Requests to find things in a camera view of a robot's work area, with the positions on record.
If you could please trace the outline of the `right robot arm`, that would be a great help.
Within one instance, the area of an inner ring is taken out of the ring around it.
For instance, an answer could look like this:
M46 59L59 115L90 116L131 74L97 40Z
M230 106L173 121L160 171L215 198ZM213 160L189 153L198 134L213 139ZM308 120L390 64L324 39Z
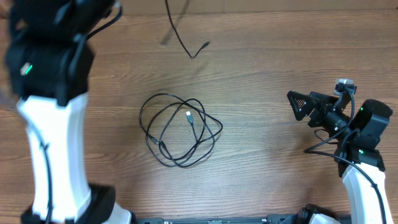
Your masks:
M339 97L289 91L287 98L296 120L309 116L310 127L329 135L305 149L307 154L319 154L317 148L324 144L336 145L331 157L349 196L352 223L392 223L385 191L386 167L376 147L393 110L372 99L356 110L353 90L342 90Z

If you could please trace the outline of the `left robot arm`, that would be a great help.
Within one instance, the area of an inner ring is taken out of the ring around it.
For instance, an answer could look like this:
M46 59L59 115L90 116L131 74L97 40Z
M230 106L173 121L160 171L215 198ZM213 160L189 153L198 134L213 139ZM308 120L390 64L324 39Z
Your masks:
M25 121L34 201L22 223L134 223L115 188L87 181L84 122L95 54L89 39L120 2L14 1L5 61Z

